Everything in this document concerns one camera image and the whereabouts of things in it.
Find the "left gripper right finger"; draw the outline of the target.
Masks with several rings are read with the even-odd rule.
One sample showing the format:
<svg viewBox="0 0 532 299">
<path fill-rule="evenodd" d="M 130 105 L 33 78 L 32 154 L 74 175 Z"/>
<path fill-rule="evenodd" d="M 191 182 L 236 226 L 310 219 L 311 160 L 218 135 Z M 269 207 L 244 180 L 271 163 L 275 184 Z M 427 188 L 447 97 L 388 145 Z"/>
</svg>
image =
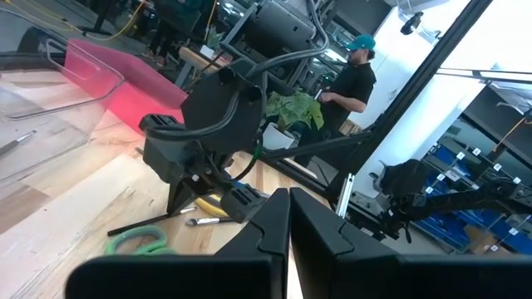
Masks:
<svg viewBox="0 0 532 299">
<path fill-rule="evenodd" d="M 532 257 L 403 255 L 300 188 L 291 241 L 304 299 L 532 299 Z"/>
</svg>

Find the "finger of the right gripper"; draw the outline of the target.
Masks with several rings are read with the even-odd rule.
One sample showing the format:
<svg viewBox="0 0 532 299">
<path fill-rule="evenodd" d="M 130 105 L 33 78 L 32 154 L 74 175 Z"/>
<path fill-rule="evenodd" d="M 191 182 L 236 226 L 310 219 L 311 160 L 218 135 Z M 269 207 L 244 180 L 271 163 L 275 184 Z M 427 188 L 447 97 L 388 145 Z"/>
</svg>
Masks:
<svg viewBox="0 0 532 299">
<path fill-rule="evenodd" d="M 265 204 L 266 198 L 249 184 L 235 185 L 220 200 L 221 208 L 236 223 L 252 218 Z"/>
<path fill-rule="evenodd" d="M 161 114 L 144 116 L 139 128 L 145 133 L 143 160 L 170 186 L 166 212 L 177 214 L 200 194 L 200 178 L 192 173 L 198 133 Z"/>
</svg>

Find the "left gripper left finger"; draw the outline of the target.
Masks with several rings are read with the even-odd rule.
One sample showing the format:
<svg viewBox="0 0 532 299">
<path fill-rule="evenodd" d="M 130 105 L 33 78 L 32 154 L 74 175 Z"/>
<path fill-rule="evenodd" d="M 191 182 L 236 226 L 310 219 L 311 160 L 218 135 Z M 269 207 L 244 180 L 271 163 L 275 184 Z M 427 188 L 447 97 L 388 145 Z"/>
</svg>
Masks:
<svg viewBox="0 0 532 299">
<path fill-rule="evenodd" d="M 213 255 L 115 255 L 82 263 L 65 299 L 287 299 L 290 197 L 277 189 Z"/>
</svg>

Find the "yellow-handled scissors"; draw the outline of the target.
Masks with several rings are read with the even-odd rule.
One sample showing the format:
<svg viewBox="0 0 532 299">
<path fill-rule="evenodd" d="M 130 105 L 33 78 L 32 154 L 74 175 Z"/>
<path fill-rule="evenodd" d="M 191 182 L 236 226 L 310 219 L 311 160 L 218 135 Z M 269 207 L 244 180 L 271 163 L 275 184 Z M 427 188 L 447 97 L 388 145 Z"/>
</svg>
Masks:
<svg viewBox="0 0 532 299">
<path fill-rule="evenodd" d="M 218 194 L 211 194 L 195 200 L 195 205 L 207 214 L 216 218 L 228 218 L 229 215 L 221 208 L 221 197 Z"/>
</svg>

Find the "fluffy black-handled brush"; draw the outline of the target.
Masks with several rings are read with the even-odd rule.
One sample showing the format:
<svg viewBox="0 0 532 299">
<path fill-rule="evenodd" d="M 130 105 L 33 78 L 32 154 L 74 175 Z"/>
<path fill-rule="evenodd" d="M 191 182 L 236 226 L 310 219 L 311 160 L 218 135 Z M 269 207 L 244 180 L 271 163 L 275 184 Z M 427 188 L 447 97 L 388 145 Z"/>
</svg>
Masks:
<svg viewBox="0 0 532 299">
<path fill-rule="evenodd" d="M 202 225 L 211 225 L 218 223 L 233 223 L 232 218 L 189 218 L 186 220 L 185 224 L 188 226 L 202 226 Z"/>
</svg>

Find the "black paintbrush silver ferrule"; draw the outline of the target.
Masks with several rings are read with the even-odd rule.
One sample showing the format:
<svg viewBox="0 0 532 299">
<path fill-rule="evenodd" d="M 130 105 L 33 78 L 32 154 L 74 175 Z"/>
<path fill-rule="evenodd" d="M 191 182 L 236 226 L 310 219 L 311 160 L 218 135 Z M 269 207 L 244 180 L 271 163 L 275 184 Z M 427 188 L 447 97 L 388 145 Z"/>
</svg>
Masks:
<svg viewBox="0 0 532 299">
<path fill-rule="evenodd" d="M 157 217 L 154 217 L 154 218 L 149 218 L 149 219 L 140 221 L 138 223 L 133 223 L 133 224 L 126 225 L 124 227 L 115 228 L 115 229 L 112 229 L 112 230 L 108 231 L 107 232 L 107 236 L 108 237 L 113 237 L 113 236 L 116 236 L 116 235 L 118 235 L 120 233 L 123 233 L 123 232 L 126 232 L 128 230 L 131 230 L 133 228 L 139 228 L 139 227 L 143 227 L 143 226 L 146 226 L 146 225 L 149 225 L 149 224 L 157 223 L 159 221 L 163 221 L 163 220 L 166 220 L 168 218 L 173 218 L 173 217 L 179 216 L 179 215 L 181 215 L 183 213 L 189 213 L 189 212 L 195 211 L 196 209 L 197 209 L 196 206 L 189 207 L 189 208 L 184 208 L 184 209 L 182 209 L 182 210 L 180 210 L 179 212 L 176 212 L 176 213 L 167 213 L 167 214 L 160 215 L 160 216 L 157 216 Z"/>
</svg>

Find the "green-handled scissors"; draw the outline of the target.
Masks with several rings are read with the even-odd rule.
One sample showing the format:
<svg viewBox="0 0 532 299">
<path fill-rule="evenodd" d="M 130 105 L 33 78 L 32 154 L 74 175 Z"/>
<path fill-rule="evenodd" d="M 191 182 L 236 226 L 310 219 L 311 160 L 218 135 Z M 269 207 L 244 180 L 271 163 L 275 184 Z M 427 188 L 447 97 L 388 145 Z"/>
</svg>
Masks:
<svg viewBox="0 0 532 299">
<path fill-rule="evenodd" d="M 105 248 L 105 255 L 119 254 L 118 248 L 125 242 L 133 238 L 152 237 L 154 240 L 151 243 L 146 243 L 138 247 L 135 251 L 130 252 L 130 255 L 163 255 L 176 254 L 177 252 L 167 246 L 168 237 L 161 229 L 153 225 L 132 228 L 115 236 Z"/>
</svg>

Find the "thin dark paintbrush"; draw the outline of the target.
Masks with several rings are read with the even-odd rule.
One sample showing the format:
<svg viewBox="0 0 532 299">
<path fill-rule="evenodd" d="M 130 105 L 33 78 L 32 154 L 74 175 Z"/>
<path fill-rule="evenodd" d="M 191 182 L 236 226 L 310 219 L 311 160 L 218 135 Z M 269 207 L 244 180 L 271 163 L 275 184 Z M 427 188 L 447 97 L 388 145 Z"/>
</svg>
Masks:
<svg viewBox="0 0 532 299">
<path fill-rule="evenodd" d="M 0 157 L 5 156 L 6 154 L 9 154 L 11 151 L 16 149 L 19 145 L 23 144 L 25 140 L 30 139 L 32 136 L 34 136 L 37 133 L 36 130 L 32 130 L 25 135 L 18 137 L 15 140 L 11 140 L 7 142 L 5 145 L 0 146 Z"/>
</svg>

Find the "rack with blue bins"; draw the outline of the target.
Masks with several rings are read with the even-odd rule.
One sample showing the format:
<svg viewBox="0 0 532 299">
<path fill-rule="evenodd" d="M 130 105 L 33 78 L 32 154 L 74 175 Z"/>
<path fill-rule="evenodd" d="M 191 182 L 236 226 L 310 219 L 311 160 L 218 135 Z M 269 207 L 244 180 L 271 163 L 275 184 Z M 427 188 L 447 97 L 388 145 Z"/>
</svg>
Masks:
<svg viewBox="0 0 532 299">
<path fill-rule="evenodd" d="M 509 180 L 532 193 L 532 184 L 503 170 L 480 149 L 453 139 L 437 141 L 422 162 L 429 167 L 423 190 L 428 197 L 472 191 L 496 179 Z M 532 214 L 484 209 L 439 212 L 415 222 L 415 226 L 455 253 L 532 254 Z"/>
</svg>

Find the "white plant pot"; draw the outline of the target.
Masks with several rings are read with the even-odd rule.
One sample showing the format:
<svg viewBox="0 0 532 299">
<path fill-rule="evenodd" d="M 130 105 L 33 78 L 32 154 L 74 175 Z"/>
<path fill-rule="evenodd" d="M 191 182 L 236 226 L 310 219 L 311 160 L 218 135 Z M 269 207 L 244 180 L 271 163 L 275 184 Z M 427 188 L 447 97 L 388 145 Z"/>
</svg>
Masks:
<svg viewBox="0 0 532 299">
<path fill-rule="evenodd" d="M 288 149 L 295 141 L 290 132 L 282 132 L 275 123 L 270 122 L 263 132 L 263 147 L 266 150 Z"/>
</svg>

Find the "wooden background table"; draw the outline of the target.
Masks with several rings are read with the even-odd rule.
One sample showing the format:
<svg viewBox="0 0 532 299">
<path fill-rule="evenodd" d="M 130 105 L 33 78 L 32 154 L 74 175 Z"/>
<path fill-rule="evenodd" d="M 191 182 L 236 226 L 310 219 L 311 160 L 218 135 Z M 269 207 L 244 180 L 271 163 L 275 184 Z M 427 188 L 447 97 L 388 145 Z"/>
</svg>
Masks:
<svg viewBox="0 0 532 299">
<path fill-rule="evenodd" d="M 229 61 L 225 60 L 222 56 L 214 61 L 214 57 L 207 57 L 188 47 L 181 47 L 179 49 L 179 56 L 181 60 L 191 65 L 193 68 L 199 71 L 203 70 L 207 73 L 217 71 L 219 68 L 229 64 Z"/>
</svg>

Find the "red translucent plastic bin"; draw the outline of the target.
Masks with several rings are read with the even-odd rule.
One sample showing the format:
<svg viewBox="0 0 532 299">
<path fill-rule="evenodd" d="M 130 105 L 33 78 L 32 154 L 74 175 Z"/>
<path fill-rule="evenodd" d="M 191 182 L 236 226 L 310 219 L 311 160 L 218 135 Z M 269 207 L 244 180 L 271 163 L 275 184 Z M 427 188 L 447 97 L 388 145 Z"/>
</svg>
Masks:
<svg viewBox="0 0 532 299">
<path fill-rule="evenodd" d="M 71 39 L 65 75 L 137 133 L 147 114 L 172 115 L 180 123 L 187 94 L 140 58 L 123 51 Z"/>
</svg>

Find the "green leafy plant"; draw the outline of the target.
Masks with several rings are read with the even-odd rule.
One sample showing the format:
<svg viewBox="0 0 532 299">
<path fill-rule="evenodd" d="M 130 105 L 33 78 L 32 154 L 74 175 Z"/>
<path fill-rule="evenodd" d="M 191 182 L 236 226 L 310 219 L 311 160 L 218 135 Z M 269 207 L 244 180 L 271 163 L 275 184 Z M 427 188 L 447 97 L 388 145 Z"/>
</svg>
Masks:
<svg viewBox="0 0 532 299">
<path fill-rule="evenodd" d="M 277 127 L 281 132 L 297 122 L 303 122 L 308 128 L 315 124 L 321 129 L 324 125 L 321 103 L 301 91 L 296 91 L 291 96 L 281 96 L 272 91 L 266 105 L 266 116 L 278 117 Z"/>
</svg>

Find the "clear plastic bin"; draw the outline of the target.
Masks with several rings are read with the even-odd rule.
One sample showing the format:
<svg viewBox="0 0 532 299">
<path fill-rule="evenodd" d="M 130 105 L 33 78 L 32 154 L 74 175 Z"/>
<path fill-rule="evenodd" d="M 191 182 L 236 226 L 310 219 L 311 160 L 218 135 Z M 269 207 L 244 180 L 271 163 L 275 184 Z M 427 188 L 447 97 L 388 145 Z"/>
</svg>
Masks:
<svg viewBox="0 0 532 299">
<path fill-rule="evenodd" d="M 65 75 L 70 41 L 0 8 L 0 146 L 36 130 L 0 157 L 0 184 L 88 141 L 106 112 Z"/>
</svg>

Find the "person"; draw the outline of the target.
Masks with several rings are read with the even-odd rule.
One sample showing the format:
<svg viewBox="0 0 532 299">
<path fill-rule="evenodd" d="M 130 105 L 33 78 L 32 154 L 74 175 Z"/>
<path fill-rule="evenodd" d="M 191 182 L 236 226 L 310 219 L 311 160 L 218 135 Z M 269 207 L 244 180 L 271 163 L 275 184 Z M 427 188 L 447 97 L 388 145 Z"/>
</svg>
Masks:
<svg viewBox="0 0 532 299">
<path fill-rule="evenodd" d="M 352 112 L 362 113 L 367 108 L 377 82 L 371 67 L 375 45 L 371 35 L 360 35 L 347 45 L 347 65 L 318 97 L 324 121 L 317 132 L 319 140 L 335 135 Z"/>
</svg>

